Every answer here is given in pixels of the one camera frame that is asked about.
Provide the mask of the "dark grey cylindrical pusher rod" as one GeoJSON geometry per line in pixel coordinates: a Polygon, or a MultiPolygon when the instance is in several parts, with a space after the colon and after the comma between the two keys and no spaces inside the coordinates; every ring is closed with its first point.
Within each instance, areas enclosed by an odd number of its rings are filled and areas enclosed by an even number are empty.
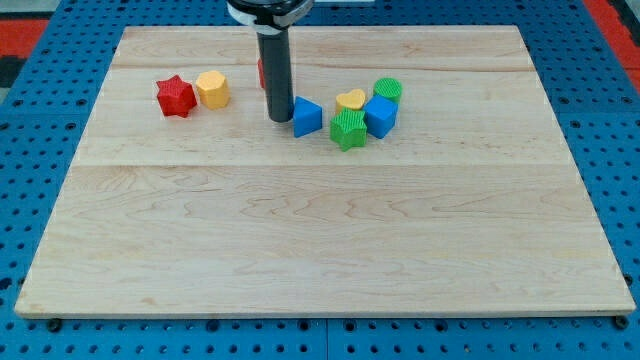
{"type": "Polygon", "coordinates": [[[257,40],[269,118],[278,123],[288,122],[294,107],[289,32],[258,34],[257,40]]]}

